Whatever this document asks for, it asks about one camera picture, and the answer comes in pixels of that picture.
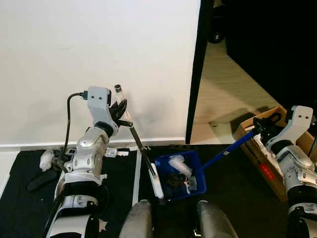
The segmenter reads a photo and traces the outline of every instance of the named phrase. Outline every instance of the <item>dustpan handle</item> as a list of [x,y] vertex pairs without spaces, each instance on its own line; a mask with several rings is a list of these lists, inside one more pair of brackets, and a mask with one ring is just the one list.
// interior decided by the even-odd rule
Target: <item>dustpan handle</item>
[[221,151],[219,154],[217,154],[213,159],[209,160],[207,163],[205,163],[202,167],[200,167],[198,170],[196,170],[196,173],[199,173],[212,165],[213,163],[217,162],[218,160],[222,159],[226,155],[228,155],[231,151],[235,150],[236,148],[240,147],[243,143],[250,140],[253,136],[255,136],[256,133],[252,130],[248,132],[246,135],[241,137],[239,140],[234,142],[232,145]]

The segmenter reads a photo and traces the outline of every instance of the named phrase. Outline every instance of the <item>white tape line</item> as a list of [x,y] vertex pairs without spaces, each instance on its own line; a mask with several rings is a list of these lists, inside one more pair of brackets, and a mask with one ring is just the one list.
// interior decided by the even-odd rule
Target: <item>white tape line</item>
[[140,184],[140,172],[141,172],[141,161],[142,154],[141,151],[137,151],[137,161],[135,164],[135,174],[134,174],[134,184],[133,184],[133,197],[132,206],[139,201],[139,184]]

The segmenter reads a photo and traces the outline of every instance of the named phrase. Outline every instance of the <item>blue plastic bin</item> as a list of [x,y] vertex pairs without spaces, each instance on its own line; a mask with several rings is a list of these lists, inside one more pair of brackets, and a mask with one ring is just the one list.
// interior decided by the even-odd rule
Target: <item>blue plastic bin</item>
[[[195,175],[196,181],[197,181],[197,190],[190,191],[191,192],[190,194],[187,193],[186,186],[182,186],[179,188],[171,188],[165,182],[166,175],[168,173],[179,173],[178,170],[173,168],[168,163],[170,159],[169,157],[173,155],[182,155],[185,159],[185,164],[187,164],[190,168],[193,169],[193,175]],[[159,176],[160,183],[162,185],[164,196],[165,198],[167,198],[168,201],[202,194],[207,191],[204,172],[195,173],[195,171],[202,166],[200,163],[199,155],[195,151],[186,151],[186,152],[180,152],[176,154],[157,157],[155,159],[155,165],[157,167],[158,176]]]

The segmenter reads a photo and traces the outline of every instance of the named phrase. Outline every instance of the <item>wooden floor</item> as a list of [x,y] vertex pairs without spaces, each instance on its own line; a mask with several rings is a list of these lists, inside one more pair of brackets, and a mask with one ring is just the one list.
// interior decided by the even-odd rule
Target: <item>wooden floor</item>
[[[226,128],[232,120],[277,105],[276,100],[227,55],[225,41],[208,43],[191,143],[232,143],[233,138],[228,135],[231,130]],[[223,131],[215,132],[215,125]]]

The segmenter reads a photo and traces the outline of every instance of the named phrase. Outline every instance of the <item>white baseboard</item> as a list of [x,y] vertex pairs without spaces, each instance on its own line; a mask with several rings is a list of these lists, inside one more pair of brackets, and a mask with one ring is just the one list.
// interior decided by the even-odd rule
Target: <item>white baseboard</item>
[[[144,146],[161,146],[161,145],[183,145],[184,137],[163,137],[163,138],[144,138],[141,139]],[[58,149],[64,146],[64,142],[47,142],[47,143],[31,143],[31,144],[2,144],[0,152],[5,151],[27,151],[27,150],[48,150]],[[75,147],[75,141],[69,141],[69,147]],[[110,140],[108,147],[125,148],[136,146],[133,139],[129,140]]]

